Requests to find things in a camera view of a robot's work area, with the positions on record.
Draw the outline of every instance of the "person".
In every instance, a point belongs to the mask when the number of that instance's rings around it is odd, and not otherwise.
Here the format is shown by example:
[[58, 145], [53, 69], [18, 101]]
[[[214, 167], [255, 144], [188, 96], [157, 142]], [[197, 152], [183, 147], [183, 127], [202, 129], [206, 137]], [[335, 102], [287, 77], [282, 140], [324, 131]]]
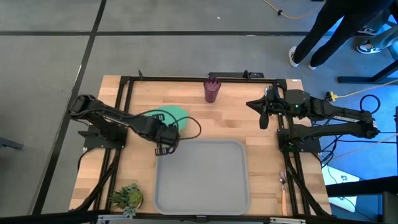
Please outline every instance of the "person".
[[387, 23], [390, 15], [390, 10], [385, 9], [358, 31], [359, 33], [374, 35], [374, 37], [368, 39], [364, 44], [356, 46], [356, 50], [359, 53], [379, 53], [382, 49], [398, 41], [398, 25], [392, 26], [390, 29], [376, 35], [383, 25]]
[[293, 46], [289, 50], [291, 66], [297, 67], [326, 31], [344, 17], [330, 40], [312, 56], [308, 68], [316, 69], [379, 11], [388, 8], [392, 2], [393, 0], [327, 0], [308, 35], [297, 47]]

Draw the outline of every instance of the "gray floor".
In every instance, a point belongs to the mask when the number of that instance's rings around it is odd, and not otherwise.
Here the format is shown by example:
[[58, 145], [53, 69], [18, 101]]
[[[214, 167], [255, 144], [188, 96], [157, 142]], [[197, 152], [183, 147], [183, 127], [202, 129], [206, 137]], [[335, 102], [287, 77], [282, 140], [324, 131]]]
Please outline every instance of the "gray floor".
[[[0, 1], [0, 30], [91, 30], [100, 1]], [[287, 14], [301, 15], [317, 3], [275, 2]], [[100, 30], [261, 30], [308, 31], [316, 14], [301, 20], [278, 17], [261, 0], [250, 1], [108, 1]], [[374, 75], [392, 62], [388, 50], [361, 55], [348, 41], [326, 64], [310, 71], [307, 57], [292, 68], [287, 51], [303, 37], [97, 37], [80, 93], [98, 94], [103, 75], [206, 76], [208, 72], [263, 72], [269, 78], [299, 78], [313, 96], [338, 95], [367, 85], [338, 84], [340, 75]], [[25, 215], [81, 63], [88, 37], [0, 37], [0, 136], [25, 144], [21, 151], [0, 150], [0, 217]], [[321, 46], [324, 38], [315, 47]], [[396, 87], [372, 91], [381, 97], [375, 115], [383, 131], [394, 131]], [[359, 98], [340, 106], [359, 108]], [[83, 138], [82, 124], [71, 122], [44, 212], [68, 209]], [[361, 144], [339, 144], [344, 153]], [[369, 148], [332, 162], [332, 166], [365, 179], [397, 174], [394, 146]]]

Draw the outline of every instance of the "fork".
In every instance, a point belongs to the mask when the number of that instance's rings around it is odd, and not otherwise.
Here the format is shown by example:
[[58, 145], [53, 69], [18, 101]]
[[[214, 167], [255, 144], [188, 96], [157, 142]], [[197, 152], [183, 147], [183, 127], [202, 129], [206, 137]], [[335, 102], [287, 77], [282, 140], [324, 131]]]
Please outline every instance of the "fork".
[[281, 171], [280, 172], [280, 182], [282, 184], [282, 214], [284, 216], [287, 215], [285, 181], [286, 181], [286, 171]]

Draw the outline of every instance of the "yellow cable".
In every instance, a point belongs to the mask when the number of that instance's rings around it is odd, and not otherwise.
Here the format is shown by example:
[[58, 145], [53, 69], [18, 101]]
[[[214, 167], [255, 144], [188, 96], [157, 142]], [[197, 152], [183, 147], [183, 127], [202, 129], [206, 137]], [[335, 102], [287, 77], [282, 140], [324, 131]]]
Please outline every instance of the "yellow cable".
[[390, 85], [391, 83], [394, 83], [394, 82], [398, 82], [398, 79], [393, 80], [393, 81], [391, 81], [391, 82], [387, 82], [387, 83], [385, 83], [385, 84], [383, 84], [383, 85], [374, 86], [374, 87], [367, 88], [367, 89], [364, 89], [364, 90], [359, 90], [359, 91], [356, 91], [356, 92], [353, 92], [353, 93], [350, 93], [350, 94], [347, 94], [347, 95], [344, 95], [344, 96], [334, 95], [334, 98], [343, 98], [343, 97], [347, 97], [347, 96], [352, 96], [352, 95], [355, 95], [355, 94], [357, 94], [357, 93], [362, 93], [362, 92], [364, 92], [364, 91], [368, 91], [368, 90], [372, 90], [372, 89], [379, 88], [379, 87], [382, 87], [382, 86]]
[[390, 137], [388, 137], [388, 138], [386, 138], [386, 139], [383, 139], [383, 140], [381, 140], [381, 141], [375, 142], [375, 143], [373, 143], [373, 144], [369, 144], [369, 145], [364, 146], [364, 147], [361, 147], [361, 148], [359, 148], [359, 149], [355, 149], [355, 150], [352, 150], [352, 151], [350, 151], [350, 152], [346, 152], [346, 153], [344, 153], [344, 154], [341, 154], [340, 156], [334, 157], [333, 159], [331, 159], [331, 161], [332, 161], [332, 160], [335, 160], [335, 159], [338, 159], [338, 158], [341, 158], [341, 157], [343, 157], [343, 156], [346, 156], [346, 155], [348, 155], [348, 154], [351, 154], [351, 153], [353, 153], [353, 152], [356, 152], [356, 151], [359, 151], [359, 150], [362, 150], [362, 149], [366, 149], [366, 148], [375, 146], [375, 145], [377, 145], [377, 144], [380, 144], [380, 143], [382, 143], [382, 142], [385, 142], [385, 141], [387, 141], [388, 139], [394, 138], [394, 137], [396, 137], [396, 136], [398, 136], [398, 133], [395, 134], [395, 135], [392, 135], [392, 136], [390, 136]]
[[[278, 10], [275, 6], [273, 6], [271, 3], [269, 3], [267, 0], [262, 0], [262, 1], [265, 2], [265, 3], [267, 3], [267, 4], [268, 4], [271, 8], [273, 8], [275, 11], [279, 12], [279, 10]], [[319, 6], [321, 6], [321, 5], [322, 5], [323, 3], [325, 3], [325, 2], [326, 2], [326, 0], [324, 0], [323, 2], [321, 2], [321, 4], [317, 5], [317, 6], [316, 6], [315, 8], [313, 8], [311, 11], [307, 12], [306, 14], [304, 14], [304, 15], [302, 15], [302, 16], [296, 16], [296, 17], [288, 16], [288, 15], [284, 14], [283, 12], [281, 12], [281, 15], [284, 16], [284, 17], [286, 17], [286, 18], [289, 18], [289, 19], [301, 19], [301, 18], [306, 17], [306, 16], [310, 15], [311, 13], [313, 13]]]

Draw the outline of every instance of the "sneaker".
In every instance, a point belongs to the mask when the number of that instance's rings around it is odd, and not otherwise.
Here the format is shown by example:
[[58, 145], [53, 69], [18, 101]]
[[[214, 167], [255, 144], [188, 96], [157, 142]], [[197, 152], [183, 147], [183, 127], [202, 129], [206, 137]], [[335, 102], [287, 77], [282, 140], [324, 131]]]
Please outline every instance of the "sneaker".
[[377, 34], [377, 30], [367, 28], [366, 26], [362, 27], [358, 32], [362, 33], [362, 34], [367, 34], [367, 35], [376, 35]]
[[292, 67], [297, 67], [298, 66], [298, 64], [297, 63], [295, 63], [294, 61], [293, 61], [293, 55], [294, 55], [294, 52], [296, 51], [296, 46], [293, 46], [290, 50], [289, 50], [289, 61], [290, 61], [290, 65], [292, 66]]
[[370, 41], [367, 41], [363, 45], [356, 46], [356, 50], [361, 54], [373, 54], [373, 53], [379, 53], [381, 51], [381, 49], [373, 47]]
[[308, 64], [308, 68], [311, 69], [311, 70], [315, 70], [316, 69], [316, 67], [312, 67], [311, 64]]

